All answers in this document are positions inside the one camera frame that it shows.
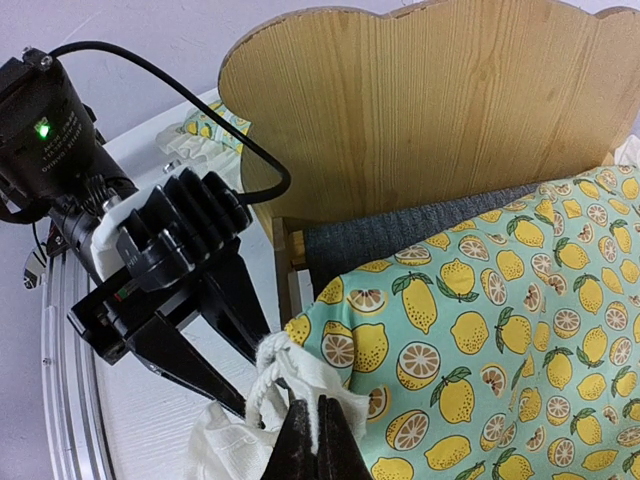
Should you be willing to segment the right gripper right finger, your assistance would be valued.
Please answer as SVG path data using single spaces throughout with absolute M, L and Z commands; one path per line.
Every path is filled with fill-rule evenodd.
M 371 475 L 347 424 L 340 403 L 319 399 L 319 448 L 316 455 L 318 479 L 369 480 Z

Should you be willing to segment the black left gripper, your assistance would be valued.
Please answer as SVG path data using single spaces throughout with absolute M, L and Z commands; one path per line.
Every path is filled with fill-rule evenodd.
M 251 364 L 270 333 L 240 240 L 182 281 L 143 291 L 121 269 L 71 308 L 69 319 L 101 358 L 114 364 L 130 352 L 149 370 L 243 418 L 244 396 L 182 335 L 202 316 Z

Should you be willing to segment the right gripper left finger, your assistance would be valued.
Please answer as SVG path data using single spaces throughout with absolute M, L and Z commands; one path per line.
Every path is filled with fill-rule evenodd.
M 311 480 L 317 477 L 316 456 L 311 451 L 307 403 L 294 400 L 288 410 L 263 480 Z

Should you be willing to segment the lemon print bed cushion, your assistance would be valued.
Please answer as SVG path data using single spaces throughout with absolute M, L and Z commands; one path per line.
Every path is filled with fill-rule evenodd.
M 639 170 L 541 184 L 329 282 L 257 354 L 244 422 L 211 404 L 189 479 L 257 479 L 277 383 L 340 400 L 372 479 L 639 475 Z

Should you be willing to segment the wooden pet bed frame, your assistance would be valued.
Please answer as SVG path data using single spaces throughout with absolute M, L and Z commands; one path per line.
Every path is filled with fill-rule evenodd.
M 222 102 L 292 176 L 256 214 L 280 318 L 304 229 L 551 180 L 610 163 L 639 110 L 639 10 L 428 1 L 385 15 L 284 14 L 245 35 Z

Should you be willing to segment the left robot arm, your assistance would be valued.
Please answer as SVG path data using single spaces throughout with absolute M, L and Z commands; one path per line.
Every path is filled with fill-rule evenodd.
M 49 218 L 93 280 L 68 319 L 106 362 L 127 354 L 221 403 L 244 396 L 185 338 L 195 317 L 245 359 L 269 327 L 239 249 L 252 221 L 217 174 L 180 167 L 138 188 L 102 146 L 64 67 L 30 49 L 1 69 L 1 218 Z

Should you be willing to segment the grey bed base mat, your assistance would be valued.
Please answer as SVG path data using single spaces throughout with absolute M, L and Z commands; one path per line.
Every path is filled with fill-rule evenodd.
M 335 277 L 385 259 L 435 234 L 534 192 L 527 184 L 304 231 L 305 259 L 315 295 Z

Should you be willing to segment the small lemon print pillow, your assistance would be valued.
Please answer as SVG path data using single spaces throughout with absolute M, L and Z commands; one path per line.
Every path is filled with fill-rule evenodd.
M 192 167 L 200 177 L 217 173 L 232 189 L 242 192 L 243 144 L 199 110 L 191 109 L 181 123 L 169 125 L 156 144 L 171 160 Z

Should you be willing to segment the aluminium front rail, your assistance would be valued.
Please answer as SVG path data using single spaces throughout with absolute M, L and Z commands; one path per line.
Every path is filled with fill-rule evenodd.
M 39 244 L 24 271 L 29 289 L 42 289 L 41 374 L 44 415 L 56 479 L 114 479 L 93 350 L 67 319 L 90 281 L 69 253 L 49 258 Z

